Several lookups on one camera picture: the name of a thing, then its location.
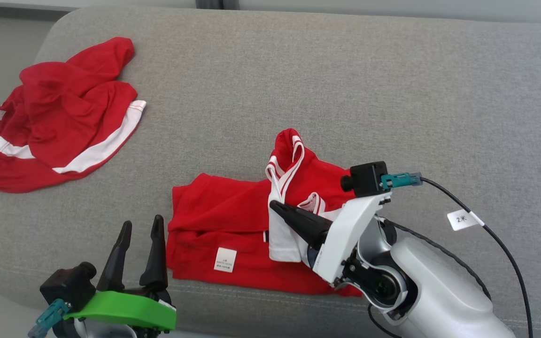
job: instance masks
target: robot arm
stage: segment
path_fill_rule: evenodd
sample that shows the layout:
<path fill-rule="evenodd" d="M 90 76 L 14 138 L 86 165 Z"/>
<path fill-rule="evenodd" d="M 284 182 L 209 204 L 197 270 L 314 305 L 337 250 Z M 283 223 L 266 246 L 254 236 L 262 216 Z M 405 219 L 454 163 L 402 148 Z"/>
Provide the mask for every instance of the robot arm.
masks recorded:
<path fill-rule="evenodd" d="M 333 287 L 358 288 L 404 338 L 514 338 L 477 287 L 417 240 L 397 242 L 393 226 L 376 216 L 391 200 L 389 188 L 404 185 L 401 176 L 387 175 L 383 162 L 352 167 L 350 173 L 342 187 L 354 190 L 357 198 L 333 222 L 270 203 L 311 244 L 313 271 Z"/>

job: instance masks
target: clothing label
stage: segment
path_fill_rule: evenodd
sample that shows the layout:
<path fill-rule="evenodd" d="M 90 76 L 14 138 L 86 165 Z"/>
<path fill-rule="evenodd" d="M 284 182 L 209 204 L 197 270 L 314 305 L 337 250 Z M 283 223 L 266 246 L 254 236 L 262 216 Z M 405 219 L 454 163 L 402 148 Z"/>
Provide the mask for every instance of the clothing label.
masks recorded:
<path fill-rule="evenodd" d="M 214 263 L 214 270 L 232 272 L 232 268 L 235 265 L 235 256 L 237 252 L 231 249 L 218 248 L 216 253 L 216 263 Z"/>
<path fill-rule="evenodd" d="M 472 227 L 473 225 L 479 225 L 477 219 L 463 209 L 455 212 L 450 212 L 447 216 L 448 220 L 450 221 L 450 225 L 452 225 L 452 229 L 454 229 L 454 231 Z"/>

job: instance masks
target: folded red shirt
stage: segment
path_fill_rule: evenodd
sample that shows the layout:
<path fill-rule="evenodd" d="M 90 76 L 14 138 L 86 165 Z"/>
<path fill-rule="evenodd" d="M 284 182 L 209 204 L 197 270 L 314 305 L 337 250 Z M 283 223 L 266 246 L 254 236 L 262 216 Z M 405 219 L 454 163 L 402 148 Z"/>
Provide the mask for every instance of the folded red shirt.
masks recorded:
<path fill-rule="evenodd" d="M 201 174 L 191 184 L 173 188 L 174 216 L 168 223 L 167 244 L 172 276 L 294 293 L 335 293 L 302 262 L 306 259 L 300 257 L 301 238 L 282 219 L 273 218 L 268 201 L 278 199 L 334 218 L 354 197 L 340 188 L 346 173 L 320 161 L 303 147 L 294 129 L 287 129 L 277 136 L 267 167 L 269 180 L 247 182 Z M 287 254 L 271 259 L 269 239 Z M 236 252 L 230 257 L 230 268 L 215 269 L 219 249 Z M 360 295 L 353 287 L 337 293 Z"/>

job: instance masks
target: cable label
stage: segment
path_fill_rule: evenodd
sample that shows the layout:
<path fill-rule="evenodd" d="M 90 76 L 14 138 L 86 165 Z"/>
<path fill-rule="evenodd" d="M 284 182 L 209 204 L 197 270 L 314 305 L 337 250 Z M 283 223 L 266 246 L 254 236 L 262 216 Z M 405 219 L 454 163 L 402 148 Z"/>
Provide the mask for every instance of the cable label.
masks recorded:
<path fill-rule="evenodd" d="M 448 217 L 452 229 L 454 229 L 454 231 L 458 231 L 460 229 L 472 227 L 473 225 L 479 225 L 477 216 L 475 216 L 473 212 L 471 212 L 471 214 L 463 209 L 460 209 L 455 212 L 450 212 L 446 216 Z"/>

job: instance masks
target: teal cable connector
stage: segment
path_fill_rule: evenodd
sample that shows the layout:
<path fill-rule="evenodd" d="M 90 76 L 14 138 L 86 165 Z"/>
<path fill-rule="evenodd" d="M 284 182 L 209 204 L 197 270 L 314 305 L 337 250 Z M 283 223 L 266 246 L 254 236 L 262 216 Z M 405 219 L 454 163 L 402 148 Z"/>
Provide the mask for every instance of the teal cable connector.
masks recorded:
<path fill-rule="evenodd" d="M 396 175 L 381 176 L 381 187 L 384 190 L 398 188 L 399 186 L 421 185 L 421 173 L 401 173 Z"/>
<path fill-rule="evenodd" d="M 60 298 L 54 300 L 51 305 L 43 312 L 42 315 L 37 319 L 34 327 L 28 331 L 29 338 L 44 338 L 47 336 L 47 332 L 51 329 L 56 323 L 61 321 L 64 316 L 70 311 L 69 304 L 66 304 Z"/>

